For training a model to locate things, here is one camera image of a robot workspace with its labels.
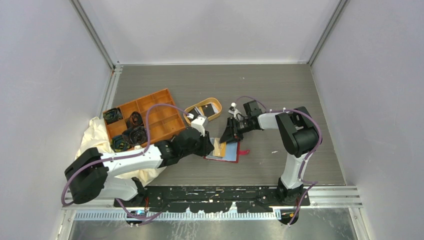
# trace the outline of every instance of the reflective floor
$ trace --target reflective floor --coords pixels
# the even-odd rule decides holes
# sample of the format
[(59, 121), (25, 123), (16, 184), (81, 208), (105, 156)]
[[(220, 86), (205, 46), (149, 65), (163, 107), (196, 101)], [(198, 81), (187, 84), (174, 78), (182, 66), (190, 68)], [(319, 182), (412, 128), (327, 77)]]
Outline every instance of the reflective floor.
[(348, 208), (302, 209), (296, 224), (278, 220), (75, 221), (70, 240), (356, 240)]

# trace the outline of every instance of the white panel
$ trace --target white panel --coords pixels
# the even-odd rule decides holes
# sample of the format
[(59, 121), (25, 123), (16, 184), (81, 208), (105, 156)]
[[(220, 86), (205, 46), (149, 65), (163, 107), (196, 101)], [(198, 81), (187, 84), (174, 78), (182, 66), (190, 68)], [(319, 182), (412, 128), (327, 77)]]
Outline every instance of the white panel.
[(424, 1), (352, 0), (313, 65), (374, 238), (423, 239)]
[(307, 62), (337, 0), (83, 0), (121, 64)]
[(0, 32), (0, 239), (52, 239), (111, 72), (68, 0), (4, 2)]

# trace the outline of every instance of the white cloth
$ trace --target white cloth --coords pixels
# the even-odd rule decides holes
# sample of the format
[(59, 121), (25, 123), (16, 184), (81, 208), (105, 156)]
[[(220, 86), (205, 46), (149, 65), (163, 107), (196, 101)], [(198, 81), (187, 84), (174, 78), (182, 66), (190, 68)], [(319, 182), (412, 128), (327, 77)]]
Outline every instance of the white cloth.
[[(89, 122), (89, 127), (84, 132), (82, 137), (81, 146), (78, 152), (76, 152), (75, 159), (77, 159), (85, 150), (96, 147), (99, 153), (113, 153), (111, 144), (108, 138), (108, 131), (106, 130), (105, 121), (94, 117)], [(146, 168), (137, 171), (127, 172), (116, 176), (121, 179), (130, 179), (137, 177), (140, 179), (143, 186), (148, 185), (153, 179), (155, 179), (166, 167), (161, 168)]]

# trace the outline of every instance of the gray table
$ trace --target gray table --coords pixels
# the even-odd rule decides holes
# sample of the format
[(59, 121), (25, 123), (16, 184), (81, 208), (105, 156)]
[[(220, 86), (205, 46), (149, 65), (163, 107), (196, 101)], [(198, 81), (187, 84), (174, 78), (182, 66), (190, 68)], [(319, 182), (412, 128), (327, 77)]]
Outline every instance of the gray table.
[[(305, 179), (320, 185), (344, 185), (342, 172), (324, 118), (311, 69), (306, 64), (125, 66), (114, 106), (168, 88), (177, 106), (185, 109), (206, 98), (217, 98), (222, 114), (209, 122), (211, 137), (226, 127), (226, 112), (238, 96), (259, 99), (269, 109), (305, 106), (322, 129), (323, 143), (313, 154)], [(287, 153), (277, 130), (244, 135), (239, 163), (205, 160), (191, 155), (168, 167), (151, 185), (276, 185)]]

